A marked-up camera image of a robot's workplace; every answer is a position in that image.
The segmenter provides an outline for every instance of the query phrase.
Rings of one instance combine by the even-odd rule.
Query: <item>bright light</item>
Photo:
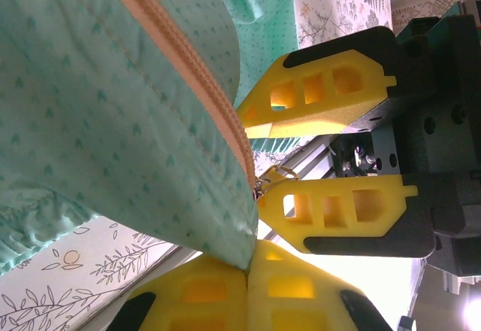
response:
[[[272,229],[267,224],[259,220],[258,229],[257,229],[257,239],[264,239],[265,236],[268,235],[268,233],[271,230]]]
[[[392,329],[398,329],[399,317],[409,311],[413,283],[416,283],[416,277],[412,279],[411,275],[419,273],[421,260],[301,254],[282,238],[275,243],[361,289]]]
[[[466,305],[464,321],[470,331],[481,331],[481,299],[475,299]]]

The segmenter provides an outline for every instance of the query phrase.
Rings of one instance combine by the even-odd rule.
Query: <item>screw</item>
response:
[[[351,162],[344,161],[343,162],[343,171],[349,171],[351,169]]]
[[[359,155],[359,156],[364,156],[365,154],[365,149],[363,147],[360,147],[360,146],[357,146],[355,148],[355,152]]]

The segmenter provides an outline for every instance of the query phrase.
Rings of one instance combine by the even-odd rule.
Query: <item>stitched seam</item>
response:
[[[127,51],[127,49],[124,48],[124,46],[121,45],[121,43],[119,42],[119,40],[117,38],[115,38],[115,36],[113,35],[113,33],[107,29],[106,25],[104,24],[104,22],[101,20],[101,18],[93,11],[93,9],[88,6],[87,4],[84,3],[83,0],[77,0],[78,4],[83,6],[91,16],[93,16],[97,23],[103,28],[103,30],[105,31],[105,34],[107,34],[107,36],[112,40],[114,41],[118,46],[119,48],[122,50],[122,52],[124,53],[124,55],[126,56],[126,58],[128,60],[130,60],[132,62],[132,64],[135,65],[135,68],[137,69],[138,73],[144,78],[144,80],[147,82],[147,84],[149,84],[150,86],[150,89],[152,89],[152,91],[162,100],[162,102],[164,102],[168,108],[171,110],[171,112],[173,114],[175,114],[177,116],[177,118],[179,119],[179,121],[184,125],[185,127],[185,130],[195,139],[195,142],[198,144],[198,146],[201,148],[201,150],[203,151],[203,153],[205,153],[207,155],[207,158],[209,159],[210,163],[212,166],[214,166],[215,169],[217,169],[219,175],[222,174],[220,168],[216,165],[216,163],[213,161],[212,157],[210,156],[210,152],[208,152],[204,146],[202,145],[202,143],[200,142],[200,140],[192,133],[190,132],[190,129],[189,129],[189,125],[183,120],[183,118],[180,116],[180,114],[176,111],[176,109],[174,108],[173,105],[171,105],[167,100],[163,99],[161,94],[159,94],[159,92],[156,90],[155,86],[153,85],[153,83],[150,81],[150,79],[147,77],[147,75],[145,74],[145,72],[141,69],[141,67],[139,66],[139,64],[129,55],[129,52]],[[229,189],[230,193],[232,194],[232,196],[234,197],[234,199],[236,200],[237,202],[237,205],[239,205],[239,207],[242,209],[243,213],[244,213],[244,216],[247,216],[247,213],[246,213],[246,210],[244,210],[244,207],[242,207],[241,203],[239,202],[239,198],[236,197],[235,195],[235,192],[234,190],[232,189],[232,187],[230,187],[228,185],[228,181],[226,179],[226,177],[223,177],[221,175],[221,178],[225,181],[225,185],[227,186],[227,188]]]

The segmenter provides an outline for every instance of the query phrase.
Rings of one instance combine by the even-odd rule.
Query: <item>zipper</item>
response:
[[[158,0],[120,0],[197,95],[256,187],[254,158],[244,127],[215,77]]]

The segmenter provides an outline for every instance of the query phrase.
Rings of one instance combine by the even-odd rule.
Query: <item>screw hole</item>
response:
[[[424,130],[428,134],[433,134],[436,129],[436,122],[433,117],[427,117],[424,119]]]
[[[389,156],[389,164],[391,164],[392,168],[396,168],[396,166],[398,165],[398,158],[394,153],[391,153],[391,155]]]
[[[466,110],[461,104],[455,105],[451,111],[451,119],[459,126],[466,120]]]
[[[419,58],[422,54],[422,47],[418,41],[412,40],[404,45],[404,51],[411,58]]]

